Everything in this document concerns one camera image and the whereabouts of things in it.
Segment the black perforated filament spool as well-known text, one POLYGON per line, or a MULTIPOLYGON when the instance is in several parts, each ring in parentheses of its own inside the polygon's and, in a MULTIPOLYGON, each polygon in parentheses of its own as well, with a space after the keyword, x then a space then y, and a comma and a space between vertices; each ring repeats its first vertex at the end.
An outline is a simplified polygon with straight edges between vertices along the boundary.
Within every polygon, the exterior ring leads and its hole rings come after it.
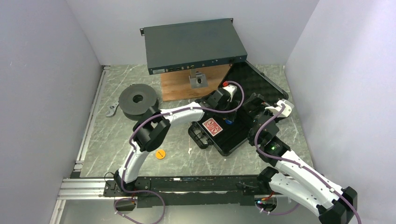
POLYGON ((119 107, 130 120, 139 120, 152 106, 158 107, 158 95, 147 84, 133 84, 127 87, 119 97, 119 107))

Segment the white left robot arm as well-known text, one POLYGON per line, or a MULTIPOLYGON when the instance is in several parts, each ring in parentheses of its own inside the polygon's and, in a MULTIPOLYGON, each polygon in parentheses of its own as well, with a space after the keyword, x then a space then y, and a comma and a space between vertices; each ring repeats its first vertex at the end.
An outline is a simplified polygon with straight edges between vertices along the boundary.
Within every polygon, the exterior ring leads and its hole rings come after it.
POLYGON ((114 174, 116 190, 122 196, 128 196, 134 191, 144 161, 150 152, 162 145, 172 126, 200 121, 206 112, 217 114, 237 112, 244 99, 244 90, 231 84, 217 89, 207 99, 198 99, 184 106, 164 110, 149 108, 134 126, 129 139, 131 148, 128 156, 114 174))

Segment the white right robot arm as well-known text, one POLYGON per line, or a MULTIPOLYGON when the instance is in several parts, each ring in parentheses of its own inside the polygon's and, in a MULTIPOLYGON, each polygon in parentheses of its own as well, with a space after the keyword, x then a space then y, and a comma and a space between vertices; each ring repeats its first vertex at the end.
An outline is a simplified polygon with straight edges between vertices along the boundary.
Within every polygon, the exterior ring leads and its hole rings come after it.
POLYGON ((277 120, 289 117, 294 105, 286 99, 278 100, 274 106, 264 104, 264 97, 255 93, 241 103, 253 120, 249 144, 269 164, 257 176, 259 191, 274 191, 291 198, 314 213, 322 224, 347 224, 353 217, 362 223, 356 190, 325 178, 276 136, 277 120))

